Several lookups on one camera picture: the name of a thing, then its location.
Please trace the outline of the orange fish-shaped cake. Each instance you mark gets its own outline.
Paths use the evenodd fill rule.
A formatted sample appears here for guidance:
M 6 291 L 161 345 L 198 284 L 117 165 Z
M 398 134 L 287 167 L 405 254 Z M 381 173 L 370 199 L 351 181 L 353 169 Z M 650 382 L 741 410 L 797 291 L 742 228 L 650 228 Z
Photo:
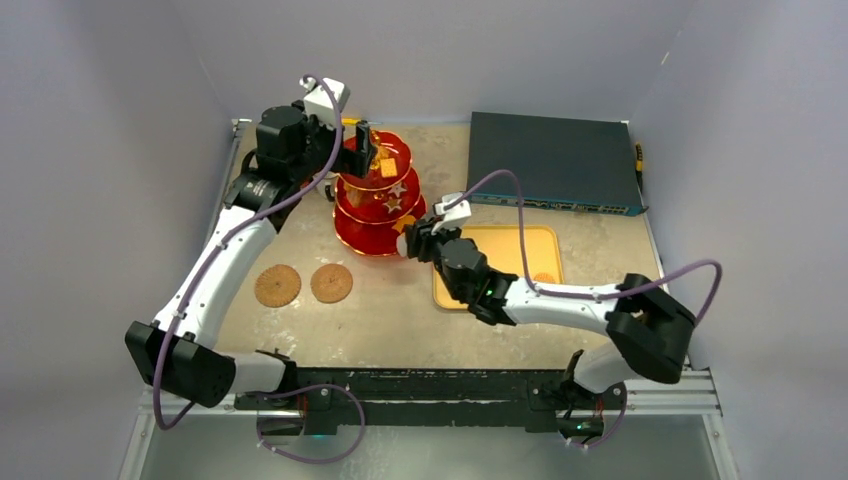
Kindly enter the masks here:
M 402 234 L 407 226 L 413 225 L 416 219 L 412 216 L 406 216 L 397 220 L 397 222 L 392 226 L 392 229 L 395 230 L 398 234 Z

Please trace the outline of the chocolate star cookie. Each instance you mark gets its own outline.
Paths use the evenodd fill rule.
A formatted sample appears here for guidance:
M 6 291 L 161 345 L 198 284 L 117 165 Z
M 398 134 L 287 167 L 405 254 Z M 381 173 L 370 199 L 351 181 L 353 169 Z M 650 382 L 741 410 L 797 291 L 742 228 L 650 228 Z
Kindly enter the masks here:
M 400 212 L 404 208 L 404 199 L 402 197 L 388 197 L 384 201 L 383 206 L 386 208 L 387 214 Z

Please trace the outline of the white-iced star cookie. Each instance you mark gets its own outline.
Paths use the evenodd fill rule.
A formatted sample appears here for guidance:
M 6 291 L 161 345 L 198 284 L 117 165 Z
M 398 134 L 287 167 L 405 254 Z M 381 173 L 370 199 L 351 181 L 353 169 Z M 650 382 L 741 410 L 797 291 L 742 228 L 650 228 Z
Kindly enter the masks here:
M 388 198 L 402 199 L 408 192 L 404 182 L 397 182 L 387 192 Z

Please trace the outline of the red three-tier cake stand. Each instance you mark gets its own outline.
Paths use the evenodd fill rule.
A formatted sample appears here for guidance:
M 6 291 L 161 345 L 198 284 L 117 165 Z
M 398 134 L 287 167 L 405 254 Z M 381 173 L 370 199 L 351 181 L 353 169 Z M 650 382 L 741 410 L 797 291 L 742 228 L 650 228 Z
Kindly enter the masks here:
M 408 144 L 399 135 L 387 130 L 376 130 L 371 135 L 378 150 L 368 175 L 363 179 L 346 174 L 337 177 L 334 230 L 343 245 L 360 255 L 395 256 L 398 254 L 397 239 L 401 234 L 392 226 L 406 216 L 420 219 L 427 212 L 428 205 Z M 385 157 L 396 159 L 397 177 L 380 176 L 379 161 Z M 403 197 L 404 208 L 387 214 L 383 203 L 388 198 L 388 190 L 397 182 L 404 182 L 408 189 Z

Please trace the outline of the yellow serving tray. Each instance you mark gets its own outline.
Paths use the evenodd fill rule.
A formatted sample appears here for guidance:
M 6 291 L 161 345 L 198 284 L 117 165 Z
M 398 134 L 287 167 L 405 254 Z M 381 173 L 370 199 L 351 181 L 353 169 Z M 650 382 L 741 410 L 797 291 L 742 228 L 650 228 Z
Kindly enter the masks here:
M 545 225 L 528 225 L 523 229 L 531 278 L 539 272 L 552 274 L 564 284 L 563 266 L 555 231 Z M 523 276 L 519 227 L 517 225 L 471 225 L 463 229 L 463 238 L 469 238 L 487 256 L 491 267 Z M 445 310 L 462 311 L 465 306 L 453 300 L 443 281 L 433 271 L 433 299 Z

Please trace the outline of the round biscuit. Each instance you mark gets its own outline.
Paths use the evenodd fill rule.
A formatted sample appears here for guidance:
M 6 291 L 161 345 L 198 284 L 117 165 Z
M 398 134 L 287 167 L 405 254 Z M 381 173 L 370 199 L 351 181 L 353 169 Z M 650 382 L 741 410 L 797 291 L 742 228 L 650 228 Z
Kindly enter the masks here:
M 539 272 L 533 276 L 533 280 L 535 282 L 541 283 L 555 283 L 557 279 L 550 273 L 547 272 Z

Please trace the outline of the metal white-tipped tongs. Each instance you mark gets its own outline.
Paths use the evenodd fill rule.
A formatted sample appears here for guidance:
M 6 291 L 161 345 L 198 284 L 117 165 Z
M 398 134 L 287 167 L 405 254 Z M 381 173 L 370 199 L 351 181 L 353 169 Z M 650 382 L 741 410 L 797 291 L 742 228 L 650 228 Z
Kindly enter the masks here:
M 398 254 L 404 258 L 409 257 L 408 242 L 405 236 L 399 236 L 397 239 Z

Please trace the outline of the white enamel mug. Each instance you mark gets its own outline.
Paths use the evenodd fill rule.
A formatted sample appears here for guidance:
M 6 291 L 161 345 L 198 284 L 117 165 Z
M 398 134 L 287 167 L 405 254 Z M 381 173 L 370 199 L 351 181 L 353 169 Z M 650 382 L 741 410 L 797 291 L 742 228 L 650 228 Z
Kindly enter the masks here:
M 334 202 L 336 200 L 336 183 L 337 179 L 335 177 L 324 178 L 322 181 L 323 195 L 328 202 Z

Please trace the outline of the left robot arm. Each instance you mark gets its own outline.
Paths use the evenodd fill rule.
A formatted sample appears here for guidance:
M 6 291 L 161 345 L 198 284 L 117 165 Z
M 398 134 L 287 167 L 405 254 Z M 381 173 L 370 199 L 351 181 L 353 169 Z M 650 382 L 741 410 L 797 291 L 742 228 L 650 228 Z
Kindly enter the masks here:
M 186 280 L 153 320 L 135 321 L 125 334 L 156 412 L 166 394 L 204 407 L 230 394 L 259 392 L 275 409 L 297 399 L 292 360 L 261 350 L 219 352 L 218 333 L 248 272 L 309 188 L 329 172 L 365 177 L 377 147 L 366 121 L 355 124 L 347 147 L 342 126 L 307 113 L 300 101 L 267 109 L 255 134 L 256 145 L 243 158 Z

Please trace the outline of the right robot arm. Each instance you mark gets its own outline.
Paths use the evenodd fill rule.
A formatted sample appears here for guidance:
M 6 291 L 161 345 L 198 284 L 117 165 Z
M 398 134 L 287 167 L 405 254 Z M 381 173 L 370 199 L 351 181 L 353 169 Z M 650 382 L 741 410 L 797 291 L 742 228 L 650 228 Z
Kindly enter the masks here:
M 573 406 L 626 380 L 676 384 L 682 376 L 695 317 L 643 275 L 591 287 L 535 283 L 493 268 L 460 229 L 436 230 L 429 220 L 405 227 L 397 246 L 432 264 L 450 297 L 488 325 L 547 324 L 606 336 L 603 345 L 576 353 L 561 381 Z

